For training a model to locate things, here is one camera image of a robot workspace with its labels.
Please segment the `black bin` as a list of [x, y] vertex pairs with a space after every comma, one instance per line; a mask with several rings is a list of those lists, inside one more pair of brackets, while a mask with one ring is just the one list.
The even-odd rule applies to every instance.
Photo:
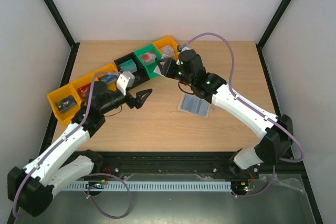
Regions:
[[135, 80], [131, 86], [132, 88], [135, 88], [150, 79], [144, 65], [133, 52], [115, 59], [114, 64], [119, 71], [129, 71], [134, 75]]

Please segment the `black VIP card stack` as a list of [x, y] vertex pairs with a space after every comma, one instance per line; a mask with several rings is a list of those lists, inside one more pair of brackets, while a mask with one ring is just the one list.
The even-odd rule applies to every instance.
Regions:
[[56, 107], [60, 113], [66, 113], [76, 105], [76, 100], [72, 95], [69, 95], [56, 103]]

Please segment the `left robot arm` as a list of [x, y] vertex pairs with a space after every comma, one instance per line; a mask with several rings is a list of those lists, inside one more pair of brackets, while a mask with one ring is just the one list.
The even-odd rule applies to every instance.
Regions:
[[113, 177], [101, 171], [102, 157], [87, 150], [74, 161], [65, 161], [83, 143], [91, 139], [105, 123], [105, 114], [126, 104], [129, 108], [143, 106], [152, 89], [141, 90], [132, 96], [129, 82], [118, 80], [117, 89], [94, 81], [79, 111], [65, 131], [43, 153], [24, 168], [14, 167], [7, 175], [8, 199], [13, 202], [12, 213], [18, 218], [18, 209], [37, 217], [43, 213], [54, 197], [69, 184], [82, 177]]

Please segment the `yellow bin far left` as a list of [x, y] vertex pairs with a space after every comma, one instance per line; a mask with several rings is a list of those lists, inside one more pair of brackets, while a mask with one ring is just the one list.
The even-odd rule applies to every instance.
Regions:
[[47, 99], [54, 116], [63, 126], [67, 126], [80, 109], [81, 99], [72, 84], [67, 84], [47, 94]]

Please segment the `red circle card stack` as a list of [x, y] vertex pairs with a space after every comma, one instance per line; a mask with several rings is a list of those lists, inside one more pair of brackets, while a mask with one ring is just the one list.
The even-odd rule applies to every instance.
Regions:
[[156, 55], [154, 51], [149, 51], [140, 55], [140, 59], [146, 66], [156, 62]]

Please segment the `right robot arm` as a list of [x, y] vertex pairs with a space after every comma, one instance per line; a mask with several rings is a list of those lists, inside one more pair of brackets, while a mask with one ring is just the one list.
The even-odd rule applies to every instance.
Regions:
[[158, 61], [161, 75], [189, 86], [192, 94], [220, 107], [247, 125], [260, 139], [252, 147], [243, 148], [229, 164], [232, 176], [242, 177], [253, 165], [276, 165], [289, 147], [292, 139], [292, 120], [286, 115], [278, 117], [267, 112], [229, 87], [226, 80], [207, 72], [202, 59], [193, 49], [180, 52], [178, 60], [171, 57]]

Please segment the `blue card stack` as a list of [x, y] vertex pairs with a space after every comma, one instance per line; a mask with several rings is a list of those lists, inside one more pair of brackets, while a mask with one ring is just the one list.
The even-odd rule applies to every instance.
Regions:
[[118, 79], [117, 75], [114, 74], [105, 74], [102, 77], [98, 78], [99, 81], [104, 82], [106, 84], [114, 83]]

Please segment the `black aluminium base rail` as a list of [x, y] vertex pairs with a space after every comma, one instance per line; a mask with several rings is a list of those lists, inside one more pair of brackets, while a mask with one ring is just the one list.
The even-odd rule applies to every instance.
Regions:
[[271, 164], [253, 165], [247, 171], [231, 169], [233, 152], [95, 152], [101, 172], [108, 168], [114, 175], [126, 174], [205, 174], [228, 180], [255, 178], [261, 173], [272, 173]]

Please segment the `yellow bin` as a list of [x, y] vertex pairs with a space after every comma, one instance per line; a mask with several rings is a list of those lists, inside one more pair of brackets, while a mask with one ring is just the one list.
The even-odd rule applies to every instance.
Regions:
[[86, 99], [93, 77], [94, 74], [87, 74], [70, 83], [74, 87], [75, 92], [81, 101]]
[[153, 45], [162, 55], [165, 54], [175, 60], [178, 60], [178, 43], [174, 40], [172, 36], [166, 36], [159, 40], [156, 40]]
[[72, 84], [67, 84], [47, 94], [47, 99], [54, 116], [63, 126], [67, 126], [80, 109], [81, 99]]
[[112, 63], [96, 70], [94, 74], [99, 73], [96, 78], [108, 85], [108, 89], [115, 91], [117, 89], [116, 81], [120, 75], [120, 72], [116, 66]]

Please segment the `left black frame post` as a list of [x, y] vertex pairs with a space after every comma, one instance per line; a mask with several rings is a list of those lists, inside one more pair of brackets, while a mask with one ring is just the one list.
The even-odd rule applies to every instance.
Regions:
[[59, 27], [62, 35], [64, 36], [66, 42], [70, 46], [70, 48], [77, 47], [77, 43], [73, 39], [64, 19], [62, 18], [61, 13], [59, 12], [54, 0], [43, 0], [45, 5], [47, 6], [48, 10], [50, 11], [54, 21], [56, 22], [57, 26]]

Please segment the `green bin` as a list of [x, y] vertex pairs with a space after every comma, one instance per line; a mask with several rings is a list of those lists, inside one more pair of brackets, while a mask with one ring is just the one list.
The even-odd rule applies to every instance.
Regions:
[[162, 53], [153, 45], [148, 44], [140, 49], [134, 51], [136, 57], [140, 60], [145, 67], [145, 70], [150, 79], [153, 79], [158, 76], [154, 72], [157, 67], [157, 61], [162, 58]]

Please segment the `black frame post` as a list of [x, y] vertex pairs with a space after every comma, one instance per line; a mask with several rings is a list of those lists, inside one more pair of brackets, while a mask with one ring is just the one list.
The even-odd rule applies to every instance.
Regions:
[[279, 21], [281, 20], [283, 14], [285, 13], [287, 7], [291, 3], [292, 0], [281, 0], [279, 6], [277, 7], [273, 17], [271, 18], [268, 26], [266, 27], [261, 39], [257, 43], [256, 47], [258, 51], [262, 51], [264, 46], [266, 45], [268, 39], [272, 35]]
[[59, 12], [54, 0], [43, 0], [45, 5], [47, 6], [48, 10], [50, 11], [54, 21], [56, 22], [57, 26], [59, 27], [62, 35], [64, 36], [66, 42], [70, 46], [70, 48], [77, 47], [77, 43], [73, 39], [64, 19], [62, 18], [61, 13]]

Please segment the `white patterned card stack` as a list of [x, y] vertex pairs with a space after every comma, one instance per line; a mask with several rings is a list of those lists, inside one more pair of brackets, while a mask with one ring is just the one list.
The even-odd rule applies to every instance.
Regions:
[[175, 50], [171, 45], [165, 45], [162, 48], [160, 48], [162, 54], [168, 55], [170, 57], [175, 56]]

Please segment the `right black frame post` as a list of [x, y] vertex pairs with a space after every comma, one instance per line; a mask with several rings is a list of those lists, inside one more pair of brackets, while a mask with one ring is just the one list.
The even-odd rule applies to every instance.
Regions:
[[279, 6], [277, 7], [273, 17], [271, 18], [268, 26], [266, 27], [261, 39], [257, 43], [256, 47], [258, 51], [262, 51], [264, 46], [266, 45], [268, 39], [272, 35], [279, 21], [281, 20], [283, 14], [285, 13], [287, 7], [291, 3], [292, 0], [281, 0]]

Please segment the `beige card holder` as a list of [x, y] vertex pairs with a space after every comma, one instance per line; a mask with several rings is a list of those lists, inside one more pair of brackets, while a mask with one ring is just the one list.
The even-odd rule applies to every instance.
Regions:
[[200, 99], [191, 94], [183, 93], [177, 109], [189, 114], [208, 118], [211, 105], [204, 99]]

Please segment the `yellow bin far right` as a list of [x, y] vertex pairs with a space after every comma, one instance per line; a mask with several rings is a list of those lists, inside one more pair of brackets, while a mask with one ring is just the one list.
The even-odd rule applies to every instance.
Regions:
[[178, 60], [178, 43], [174, 40], [172, 36], [166, 36], [159, 40], [156, 40], [153, 45], [162, 55], [165, 54], [175, 60]]

